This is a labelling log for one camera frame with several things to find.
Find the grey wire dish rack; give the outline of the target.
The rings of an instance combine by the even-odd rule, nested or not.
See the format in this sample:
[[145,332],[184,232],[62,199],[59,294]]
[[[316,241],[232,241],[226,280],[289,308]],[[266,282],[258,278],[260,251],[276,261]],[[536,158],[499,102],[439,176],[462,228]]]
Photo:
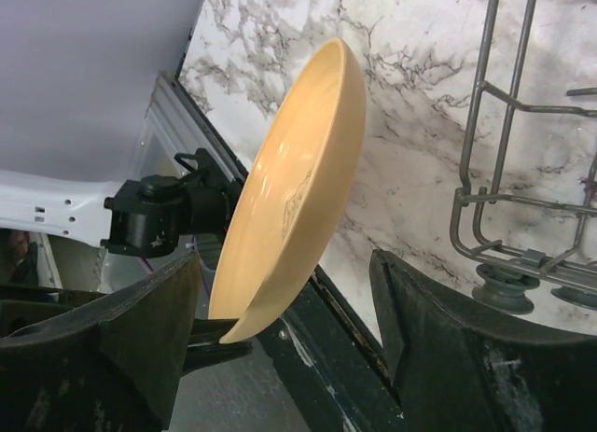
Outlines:
[[473,297],[596,306],[596,0],[488,0],[453,197]]

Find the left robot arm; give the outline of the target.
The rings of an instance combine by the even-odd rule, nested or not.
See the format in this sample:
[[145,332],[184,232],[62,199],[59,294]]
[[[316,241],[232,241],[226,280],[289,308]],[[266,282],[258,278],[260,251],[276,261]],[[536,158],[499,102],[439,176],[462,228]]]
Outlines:
[[172,254],[183,236],[220,234],[229,224],[229,184],[206,150],[177,153],[187,175],[81,182],[1,173],[1,225],[61,235],[136,258]]

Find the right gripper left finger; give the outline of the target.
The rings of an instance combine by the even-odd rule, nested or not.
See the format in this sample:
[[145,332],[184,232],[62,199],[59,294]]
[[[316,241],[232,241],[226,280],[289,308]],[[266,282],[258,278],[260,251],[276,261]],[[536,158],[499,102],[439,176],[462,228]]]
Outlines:
[[169,427],[199,294],[190,252],[1,340],[4,431]]

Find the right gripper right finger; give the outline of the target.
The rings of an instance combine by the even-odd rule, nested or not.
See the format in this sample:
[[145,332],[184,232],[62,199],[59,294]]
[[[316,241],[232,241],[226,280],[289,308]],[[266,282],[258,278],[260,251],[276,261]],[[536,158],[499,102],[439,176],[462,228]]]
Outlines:
[[381,249],[368,273],[409,430],[595,429],[593,336],[501,313]]

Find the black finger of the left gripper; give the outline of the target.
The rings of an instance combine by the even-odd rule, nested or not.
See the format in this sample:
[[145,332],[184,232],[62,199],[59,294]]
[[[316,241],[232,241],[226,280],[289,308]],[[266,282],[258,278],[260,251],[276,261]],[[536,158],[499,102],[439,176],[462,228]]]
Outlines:
[[224,344],[220,340],[237,323],[236,319],[195,319],[190,331],[184,371],[195,371],[250,355],[250,341]]

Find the plain orange plate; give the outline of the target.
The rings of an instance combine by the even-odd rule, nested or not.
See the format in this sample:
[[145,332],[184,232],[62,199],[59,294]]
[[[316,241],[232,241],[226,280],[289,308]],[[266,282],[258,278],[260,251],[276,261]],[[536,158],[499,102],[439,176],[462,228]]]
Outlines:
[[256,336],[308,282],[347,202],[366,113],[359,63],[333,38],[285,96],[234,209],[208,311],[234,323],[220,343]]

